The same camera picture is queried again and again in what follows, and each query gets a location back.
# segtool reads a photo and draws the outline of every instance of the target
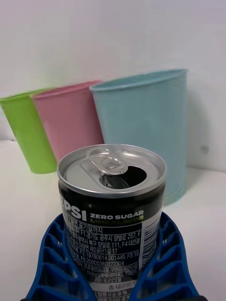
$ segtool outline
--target plastic cup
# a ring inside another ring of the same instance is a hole
[[[30,98],[37,92],[1,98],[0,104],[30,170],[36,174],[47,174],[57,170],[57,162]]]
[[[103,143],[89,90],[90,85],[98,82],[60,87],[32,96],[58,162],[79,148]]]
[[[140,146],[166,161],[165,204],[185,192],[186,73],[158,71],[90,87],[105,143]]]

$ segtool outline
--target black can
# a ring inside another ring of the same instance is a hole
[[[164,160],[136,146],[90,146],[61,160],[68,250],[99,301],[127,300],[151,259],[165,180]]]

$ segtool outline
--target can lid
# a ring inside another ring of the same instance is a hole
[[[66,155],[59,180],[69,189],[99,198],[127,198],[151,191],[166,179],[164,160],[150,150],[100,144]]]

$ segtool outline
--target can opening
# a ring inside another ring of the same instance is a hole
[[[126,189],[143,182],[147,177],[146,172],[136,166],[128,166],[127,172],[119,175],[107,175],[99,177],[102,185],[112,189]]]

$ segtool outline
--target blue holder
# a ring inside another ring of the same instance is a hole
[[[137,281],[129,301],[178,301],[196,296],[199,294],[189,275],[183,238],[175,223],[162,213],[154,256]],[[97,301],[67,251],[62,214],[44,235],[37,272],[27,299]]]

